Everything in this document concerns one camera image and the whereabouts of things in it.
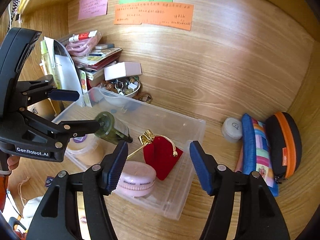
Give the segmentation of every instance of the orange paper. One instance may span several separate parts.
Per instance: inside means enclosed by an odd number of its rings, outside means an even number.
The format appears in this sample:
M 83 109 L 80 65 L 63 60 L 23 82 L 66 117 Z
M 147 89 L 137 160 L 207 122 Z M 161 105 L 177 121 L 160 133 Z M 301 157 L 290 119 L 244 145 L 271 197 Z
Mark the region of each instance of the orange paper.
M 149 23 L 191 30 L 193 5 L 176 2 L 135 2 L 116 5 L 114 24 Z

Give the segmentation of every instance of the black and orange case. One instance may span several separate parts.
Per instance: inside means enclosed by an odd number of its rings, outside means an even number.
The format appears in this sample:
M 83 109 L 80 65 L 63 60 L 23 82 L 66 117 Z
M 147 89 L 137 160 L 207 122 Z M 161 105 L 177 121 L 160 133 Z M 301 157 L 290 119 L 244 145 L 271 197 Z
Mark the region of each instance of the black and orange case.
M 288 179 L 301 161 L 302 144 L 298 127 L 291 115 L 277 112 L 266 120 L 265 130 L 276 179 Z

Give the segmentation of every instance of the human hand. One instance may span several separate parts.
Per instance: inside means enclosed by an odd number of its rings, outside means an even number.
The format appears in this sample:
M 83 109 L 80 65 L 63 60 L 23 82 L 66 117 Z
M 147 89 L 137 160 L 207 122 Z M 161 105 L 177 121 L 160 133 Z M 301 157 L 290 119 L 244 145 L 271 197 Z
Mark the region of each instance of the human hand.
M 16 169 L 19 166 L 20 156 L 12 155 L 8 158 L 7 163 L 9 166 L 9 171 Z

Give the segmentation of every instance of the orange zipper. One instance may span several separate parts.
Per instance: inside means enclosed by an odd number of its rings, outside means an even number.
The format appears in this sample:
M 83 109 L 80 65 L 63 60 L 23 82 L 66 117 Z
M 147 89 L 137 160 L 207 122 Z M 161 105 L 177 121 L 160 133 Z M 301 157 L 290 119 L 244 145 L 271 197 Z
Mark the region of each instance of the orange zipper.
M 296 169 L 297 156 L 296 156 L 296 146 L 294 144 L 293 135 L 289 126 L 289 123 L 282 112 L 275 113 L 276 118 L 280 124 L 284 141 L 287 147 L 287 171 L 285 173 L 285 178 L 292 176 Z

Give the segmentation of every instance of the beige jar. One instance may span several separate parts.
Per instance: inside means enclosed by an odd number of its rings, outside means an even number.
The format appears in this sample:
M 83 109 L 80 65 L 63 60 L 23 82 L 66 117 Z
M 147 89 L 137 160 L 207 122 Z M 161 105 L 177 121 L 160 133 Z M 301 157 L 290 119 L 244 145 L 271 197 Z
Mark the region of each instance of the beige jar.
M 104 157 L 100 138 L 94 134 L 71 138 L 66 151 L 89 166 L 100 163 Z

